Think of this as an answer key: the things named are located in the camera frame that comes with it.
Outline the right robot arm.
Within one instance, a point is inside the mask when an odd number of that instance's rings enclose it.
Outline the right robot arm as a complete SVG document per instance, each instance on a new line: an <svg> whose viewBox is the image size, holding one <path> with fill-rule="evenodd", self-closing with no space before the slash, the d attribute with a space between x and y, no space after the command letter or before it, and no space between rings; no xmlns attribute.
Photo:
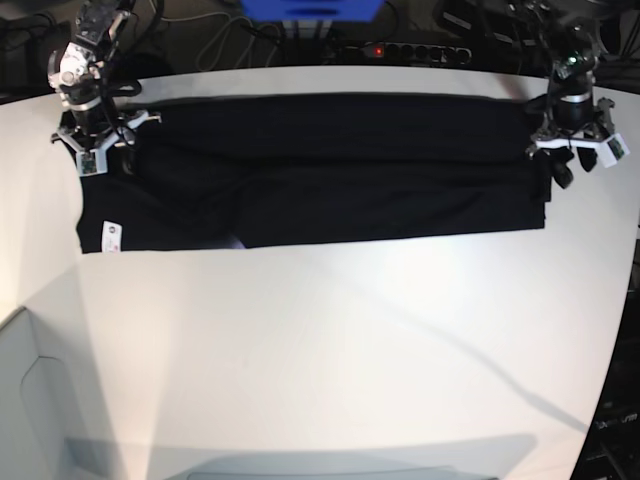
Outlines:
<svg viewBox="0 0 640 480"><path fill-rule="evenodd" d="M134 1L85 1L75 19L67 46L48 62L48 82L61 99L63 114L51 136L73 154L81 177L105 174L111 148L133 149L136 130L162 120L158 113L121 112L115 100L142 92L139 81L112 82L119 60L120 40L133 15Z"/></svg>

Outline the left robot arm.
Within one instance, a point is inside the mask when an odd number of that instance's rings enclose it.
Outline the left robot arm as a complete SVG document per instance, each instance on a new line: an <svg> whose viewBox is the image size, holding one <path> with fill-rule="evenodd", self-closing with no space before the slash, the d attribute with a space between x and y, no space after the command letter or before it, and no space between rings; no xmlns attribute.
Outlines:
<svg viewBox="0 0 640 480"><path fill-rule="evenodd" d="M550 67L547 92L527 102L542 115L528 155L544 158L563 189L574 176L568 163L578 158L584 171L616 165L627 154L611 117L615 102L594 94L603 47L598 23L615 13L614 1L509 1L542 49Z"/></svg>

